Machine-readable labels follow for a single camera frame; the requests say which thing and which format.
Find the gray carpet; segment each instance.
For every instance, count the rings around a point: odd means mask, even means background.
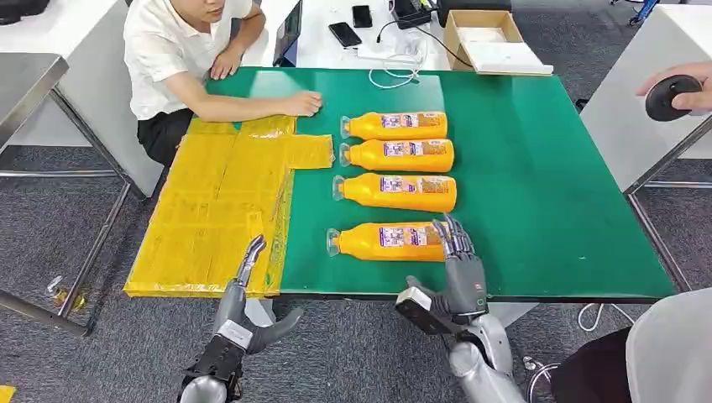
[[[515,16],[572,99],[595,90],[635,33],[625,27],[631,9],[624,2],[612,8],[605,0],[519,1]],[[12,148],[0,156],[0,168],[87,167],[96,161],[84,149]],[[668,175],[705,175],[710,168],[690,161]],[[57,274],[76,275],[119,189],[113,179],[0,180],[0,287],[49,308],[42,289]],[[706,269],[712,263],[709,192],[644,191],[642,199],[694,286],[712,285]],[[96,321],[91,337],[74,338],[0,310],[0,384],[18,387],[13,403],[174,401],[179,370],[206,342],[217,302],[130,299],[121,292],[153,203],[129,198],[97,261],[89,305],[77,315]],[[297,306],[306,315],[296,330],[245,360],[244,401],[464,401],[441,340],[422,335],[390,302],[278,300],[275,312],[280,317]],[[626,325],[607,309],[596,332],[582,332],[579,308],[540,305],[508,328],[520,385],[528,380],[522,355],[556,362]],[[637,317],[645,308],[626,310]],[[541,392],[541,401],[551,401],[545,386]]]

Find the black cable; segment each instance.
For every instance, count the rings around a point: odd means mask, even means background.
[[[447,46],[445,46],[445,44],[444,44],[437,36],[435,36],[435,35],[433,35],[433,34],[427,32],[427,31],[421,29],[421,27],[419,27],[418,24],[412,23],[411,21],[408,21],[408,20],[405,20],[405,19],[394,19],[393,21],[389,21],[388,23],[385,23],[385,25],[384,25],[383,27],[381,27],[381,29],[380,29],[380,31],[379,31],[379,34],[378,34],[378,36],[376,37],[376,43],[377,43],[377,44],[380,43],[380,36],[381,36],[381,34],[383,34],[383,30],[385,29],[385,27],[387,27],[387,26],[389,26],[389,25],[391,25],[391,24],[395,24],[395,23],[406,23],[406,24],[410,24],[411,27],[413,27],[413,28],[415,28],[415,29],[417,29],[417,30],[423,32],[425,35],[428,35],[428,36],[430,36],[431,38],[433,38],[434,40],[436,40],[443,48],[445,48],[445,50],[448,51],[448,53],[450,53],[450,55],[455,56],[455,59],[459,60],[460,63],[466,65],[467,67],[473,67],[473,66],[470,65],[467,61],[460,59],[460,56],[455,55],[455,52],[451,51],[450,48],[448,48]]]

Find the cardboard box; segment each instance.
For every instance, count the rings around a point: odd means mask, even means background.
[[[550,76],[516,27],[511,13],[500,10],[453,10],[445,25],[444,43],[464,64],[448,52],[453,70],[478,74]]]

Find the man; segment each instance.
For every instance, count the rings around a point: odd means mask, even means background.
[[[230,40],[232,18],[242,18]],[[311,116],[322,105],[317,92],[282,98],[210,95],[204,81],[238,69],[264,28],[252,0],[134,0],[123,39],[131,76],[131,110],[148,156],[170,166],[195,113],[213,122],[241,122],[270,115]]]
[[[661,71],[647,79],[647,81],[638,88],[636,95],[646,95],[658,82],[677,74],[685,74],[699,80],[699,82],[702,83],[702,91],[677,95],[673,99],[673,107],[676,109],[712,110],[712,62],[710,61],[676,65]]]

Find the robotic arm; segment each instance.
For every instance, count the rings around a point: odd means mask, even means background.
[[[445,214],[448,227],[433,220],[445,253],[448,287],[434,293],[413,276],[398,295],[396,310],[427,334],[451,333],[458,343],[449,353],[450,369],[472,403],[523,403],[512,378],[509,339],[489,314],[482,260],[463,226]]]
[[[247,247],[237,275],[225,286],[215,314],[212,339],[196,362],[184,372],[180,403],[228,403],[242,397],[242,359],[284,337],[304,311],[295,309],[268,327],[256,327],[244,314],[249,273],[266,242],[259,235]]]

